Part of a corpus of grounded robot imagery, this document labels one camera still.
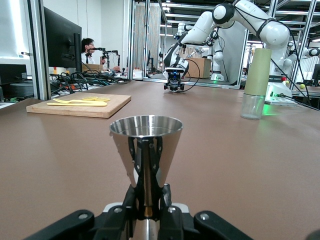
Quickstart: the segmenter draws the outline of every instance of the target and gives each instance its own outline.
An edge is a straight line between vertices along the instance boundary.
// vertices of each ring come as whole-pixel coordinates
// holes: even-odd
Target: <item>table surface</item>
[[[310,97],[319,98],[320,97],[320,87],[318,86],[306,86],[306,88],[301,89],[300,85],[296,84],[297,87],[294,87],[292,90],[292,96],[304,97],[307,95],[307,91]]]
[[[213,211],[256,240],[303,240],[320,229],[320,113],[265,105],[240,117],[242,90],[133,81],[90,90],[131,95],[109,119],[0,109],[1,239],[22,239],[79,209],[96,216],[130,184],[109,125],[136,115],[183,122],[168,173],[172,201]]]

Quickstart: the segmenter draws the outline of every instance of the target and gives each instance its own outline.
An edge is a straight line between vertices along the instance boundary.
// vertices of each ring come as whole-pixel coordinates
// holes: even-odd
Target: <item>curtain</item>
[[[159,47],[160,47],[160,23],[161,9],[159,3],[150,3],[149,11],[149,34],[147,51],[150,51],[150,57],[153,58],[154,67],[158,67]],[[134,41],[133,41],[133,69],[143,69],[144,48],[145,48],[145,3],[135,3],[135,21],[134,21]]]

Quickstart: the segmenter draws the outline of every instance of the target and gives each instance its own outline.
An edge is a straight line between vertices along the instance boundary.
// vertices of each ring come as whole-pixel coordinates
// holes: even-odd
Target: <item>white wall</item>
[[[126,67],[128,56],[129,0],[103,0],[101,2],[102,47],[108,51],[118,50],[120,67]],[[118,59],[110,55],[110,67]]]
[[[0,7],[0,64],[26,65],[31,75],[25,6],[23,0],[5,0]]]
[[[82,38],[91,38],[94,45],[100,47],[102,19],[102,0],[43,0],[43,5],[82,27]],[[98,64],[101,54],[96,51],[92,57]]]

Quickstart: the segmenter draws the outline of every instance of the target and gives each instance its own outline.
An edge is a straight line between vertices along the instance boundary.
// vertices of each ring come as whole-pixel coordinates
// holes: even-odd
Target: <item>man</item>
[[[81,61],[84,64],[96,64],[95,60],[92,58],[92,54],[95,52],[94,40],[92,38],[84,38],[81,41]],[[103,65],[106,63],[105,59],[100,57],[100,64]],[[113,68],[114,71],[120,71],[119,66]]]

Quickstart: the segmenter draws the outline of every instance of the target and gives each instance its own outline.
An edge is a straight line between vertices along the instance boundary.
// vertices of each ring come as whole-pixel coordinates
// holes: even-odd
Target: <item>white robot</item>
[[[269,83],[266,93],[266,102],[269,104],[290,105],[292,101],[275,97],[281,94],[292,97],[291,90],[282,83],[282,72],[286,58],[287,44],[290,36],[289,29],[282,23],[267,15],[255,4],[247,0],[237,0],[233,4],[222,3],[216,6],[213,12],[205,11],[194,27],[185,32],[164,58],[166,67],[183,68],[188,71],[188,62],[174,54],[184,44],[202,44],[216,27],[229,28],[234,22],[241,23],[251,33],[264,43],[266,49],[272,50],[270,63]]]
[[[297,53],[295,52],[294,42],[290,41],[288,42],[288,50],[289,54],[288,57],[284,60],[283,63],[283,72],[288,76],[291,72],[292,65],[295,61],[297,61]],[[304,48],[302,56],[306,56],[308,58],[318,56],[320,58],[320,48]]]
[[[207,58],[211,60],[211,80],[212,81],[224,81],[225,78],[221,74],[221,64],[224,60],[224,53],[223,53],[223,45],[220,42],[220,38],[218,36],[218,33],[213,31],[211,32],[212,35],[212,44],[209,47],[209,53]]]
[[[188,22],[180,22],[178,24],[178,31],[174,35],[174,39],[179,40],[179,38],[185,33],[191,30],[193,27],[188,24]]]

